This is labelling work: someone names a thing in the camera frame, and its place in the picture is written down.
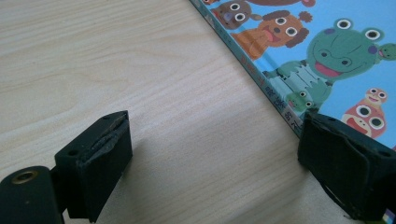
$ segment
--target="light wood surface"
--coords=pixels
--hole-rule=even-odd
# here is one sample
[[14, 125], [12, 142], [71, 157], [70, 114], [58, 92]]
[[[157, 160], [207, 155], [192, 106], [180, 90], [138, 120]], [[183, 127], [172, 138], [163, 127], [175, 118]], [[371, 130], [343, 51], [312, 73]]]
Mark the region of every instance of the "light wood surface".
[[134, 158], [97, 223], [359, 223], [187, 0], [0, 1], [0, 105], [0, 179], [129, 111]]

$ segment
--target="black plastic part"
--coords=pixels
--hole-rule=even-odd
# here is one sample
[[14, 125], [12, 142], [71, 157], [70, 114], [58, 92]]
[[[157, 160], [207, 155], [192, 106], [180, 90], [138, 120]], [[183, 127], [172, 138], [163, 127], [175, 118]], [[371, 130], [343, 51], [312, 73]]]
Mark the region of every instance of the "black plastic part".
[[396, 152], [343, 122], [307, 112], [298, 159], [352, 218], [380, 220], [395, 208]]
[[128, 112], [104, 116], [55, 155], [53, 176], [71, 218], [95, 222], [132, 158]]
[[0, 184], [0, 223], [64, 223], [47, 167], [25, 168], [3, 179]]

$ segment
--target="cartoon nose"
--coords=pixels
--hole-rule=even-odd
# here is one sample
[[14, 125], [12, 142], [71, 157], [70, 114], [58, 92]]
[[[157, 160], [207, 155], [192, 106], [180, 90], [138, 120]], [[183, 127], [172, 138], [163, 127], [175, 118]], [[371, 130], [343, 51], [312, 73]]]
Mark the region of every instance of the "cartoon nose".
[[224, 14], [224, 20], [226, 20], [226, 21], [230, 21], [232, 18], [233, 18], [233, 13], [230, 13], [230, 12], [226, 12], [225, 14]]

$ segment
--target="blue book cover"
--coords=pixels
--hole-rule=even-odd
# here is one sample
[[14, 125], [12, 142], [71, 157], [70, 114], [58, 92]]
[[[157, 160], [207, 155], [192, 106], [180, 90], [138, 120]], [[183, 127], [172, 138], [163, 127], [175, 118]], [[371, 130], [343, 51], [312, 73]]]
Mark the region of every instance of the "blue book cover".
[[297, 135], [315, 109], [396, 150], [396, 1], [191, 1]]

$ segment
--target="wood grain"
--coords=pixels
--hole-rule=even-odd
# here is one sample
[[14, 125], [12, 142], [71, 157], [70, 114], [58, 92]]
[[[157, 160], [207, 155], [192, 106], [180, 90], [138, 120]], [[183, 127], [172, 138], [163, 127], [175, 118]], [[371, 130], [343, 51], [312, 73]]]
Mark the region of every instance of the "wood grain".
[[355, 223], [189, 1], [7, 0], [0, 21], [1, 179], [126, 109], [134, 158], [98, 223]]

